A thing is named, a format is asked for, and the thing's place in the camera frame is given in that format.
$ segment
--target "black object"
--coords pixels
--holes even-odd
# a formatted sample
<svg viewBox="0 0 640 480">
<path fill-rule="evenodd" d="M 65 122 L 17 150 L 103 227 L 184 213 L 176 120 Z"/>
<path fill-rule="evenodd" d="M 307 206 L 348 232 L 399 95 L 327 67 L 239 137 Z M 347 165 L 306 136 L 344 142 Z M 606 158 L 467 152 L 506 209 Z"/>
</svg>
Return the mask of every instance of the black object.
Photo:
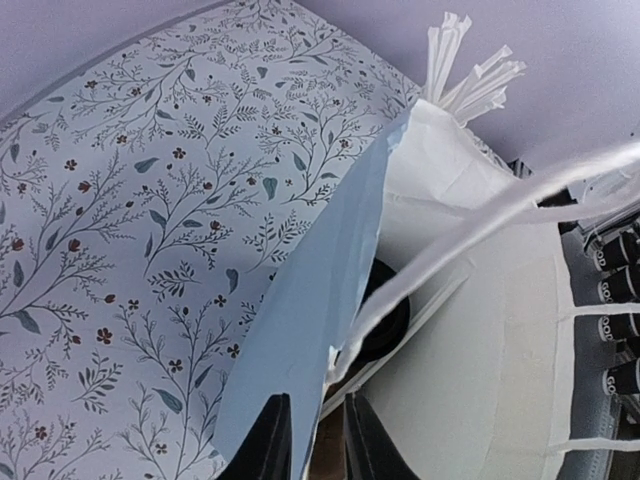
<svg viewBox="0 0 640 480">
<path fill-rule="evenodd" d="M 640 258 L 638 237 L 631 232 L 622 232 L 617 238 L 605 243 L 593 254 L 593 263 L 600 271 L 616 270 L 625 265 L 634 265 Z"/>
<path fill-rule="evenodd" d="M 626 343 L 633 355 L 640 358 L 640 337 L 628 338 Z"/>
<path fill-rule="evenodd" d="M 348 480 L 420 480 L 404 462 L 369 402 L 347 395 L 344 436 Z M 291 479 L 291 404 L 272 395 L 219 480 Z"/>
<path fill-rule="evenodd" d="M 395 274 L 387 264 L 374 259 L 363 302 Z M 357 361 L 372 362 L 391 353 L 407 333 L 410 318 L 411 304 L 409 298 L 404 298 L 364 339 Z"/>
<path fill-rule="evenodd" d="M 362 395 L 347 395 L 344 412 L 348 480 L 420 480 Z"/>
<path fill-rule="evenodd" d="M 564 188 L 558 193 L 550 195 L 538 202 L 538 206 L 542 208 L 564 207 L 566 205 L 574 205 L 576 203 L 578 202 L 571 196 L 571 192 L 569 192 L 569 189 Z"/>
<path fill-rule="evenodd" d="M 289 480 L 291 399 L 272 395 L 219 480 Z"/>
<path fill-rule="evenodd" d="M 638 300 L 640 266 L 625 267 L 598 283 L 602 303 L 626 303 Z"/>
<path fill-rule="evenodd" d="M 603 315 L 598 319 L 598 333 L 603 342 L 640 337 L 638 327 L 640 327 L 640 315 L 635 313 Z"/>
<path fill-rule="evenodd" d="M 640 393 L 640 360 L 605 370 L 602 375 L 602 388 L 607 395 Z"/>
</svg>

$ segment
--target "floral pattern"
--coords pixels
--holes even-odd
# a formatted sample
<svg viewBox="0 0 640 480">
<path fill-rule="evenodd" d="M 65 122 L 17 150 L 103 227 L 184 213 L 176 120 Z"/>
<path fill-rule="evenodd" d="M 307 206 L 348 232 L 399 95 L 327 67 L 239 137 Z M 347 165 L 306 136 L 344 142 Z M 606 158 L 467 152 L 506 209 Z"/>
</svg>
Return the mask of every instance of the floral pattern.
<svg viewBox="0 0 640 480">
<path fill-rule="evenodd" d="M 300 6 L 236 1 L 0 126 L 0 480 L 214 478 L 278 266 L 417 93 Z"/>
</svg>

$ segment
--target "black container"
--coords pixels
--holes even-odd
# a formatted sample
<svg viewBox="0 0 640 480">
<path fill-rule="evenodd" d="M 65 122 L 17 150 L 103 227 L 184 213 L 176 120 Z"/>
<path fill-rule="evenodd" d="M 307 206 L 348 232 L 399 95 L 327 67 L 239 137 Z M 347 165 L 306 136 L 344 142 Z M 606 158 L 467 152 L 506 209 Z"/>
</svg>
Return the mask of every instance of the black container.
<svg viewBox="0 0 640 480">
<path fill-rule="evenodd" d="M 640 297 L 640 266 L 633 265 L 617 271 L 598 283 L 602 303 L 626 303 Z"/>
<path fill-rule="evenodd" d="M 640 360 L 605 370 L 602 374 L 602 388 L 607 395 L 640 393 Z"/>
<path fill-rule="evenodd" d="M 638 237 L 632 232 L 622 232 L 593 254 L 593 263 L 600 271 L 616 270 L 634 265 L 640 259 Z"/>
<path fill-rule="evenodd" d="M 640 315 L 622 313 L 603 315 L 598 319 L 598 333 L 603 342 L 617 342 L 627 338 L 640 337 Z"/>
<path fill-rule="evenodd" d="M 391 267 L 375 259 L 364 292 L 363 302 L 374 291 L 391 280 L 395 274 L 396 272 Z M 372 362 L 391 353 L 407 333 L 410 318 L 411 304 L 408 298 L 404 298 L 364 339 L 357 361 Z"/>
</svg>

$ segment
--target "light blue tissue paper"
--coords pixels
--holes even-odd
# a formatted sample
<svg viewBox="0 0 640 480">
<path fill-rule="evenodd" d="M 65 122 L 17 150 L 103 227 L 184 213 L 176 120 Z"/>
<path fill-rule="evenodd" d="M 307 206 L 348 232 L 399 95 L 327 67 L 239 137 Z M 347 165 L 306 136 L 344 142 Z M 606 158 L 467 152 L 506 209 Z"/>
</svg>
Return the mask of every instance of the light blue tissue paper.
<svg viewBox="0 0 640 480">
<path fill-rule="evenodd" d="M 389 154 L 409 110 L 351 167 L 278 270 L 229 377 L 214 445 L 231 461 L 268 398 L 291 396 L 292 480 L 302 478 L 323 400 L 329 347 L 359 309 L 376 251 Z"/>
</svg>

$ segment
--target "black mug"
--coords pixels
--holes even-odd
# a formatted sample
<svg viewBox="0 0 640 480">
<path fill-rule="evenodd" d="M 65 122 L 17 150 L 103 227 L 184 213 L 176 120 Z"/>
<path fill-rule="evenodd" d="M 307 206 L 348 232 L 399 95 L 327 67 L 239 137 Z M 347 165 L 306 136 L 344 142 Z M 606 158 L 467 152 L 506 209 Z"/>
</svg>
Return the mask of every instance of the black mug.
<svg viewBox="0 0 640 480">
<path fill-rule="evenodd" d="M 602 303 L 627 303 L 638 300 L 640 293 L 640 267 L 633 265 L 617 271 L 598 283 L 598 296 Z"/>
<path fill-rule="evenodd" d="M 598 333 L 603 342 L 617 342 L 627 338 L 640 337 L 640 315 L 622 313 L 603 315 L 598 319 Z"/>
<path fill-rule="evenodd" d="M 633 265 L 638 259 L 640 259 L 638 237 L 631 232 L 622 232 L 593 254 L 593 263 L 601 272 Z"/>
<path fill-rule="evenodd" d="M 602 388 L 607 395 L 640 393 L 640 359 L 605 370 Z"/>
</svg>

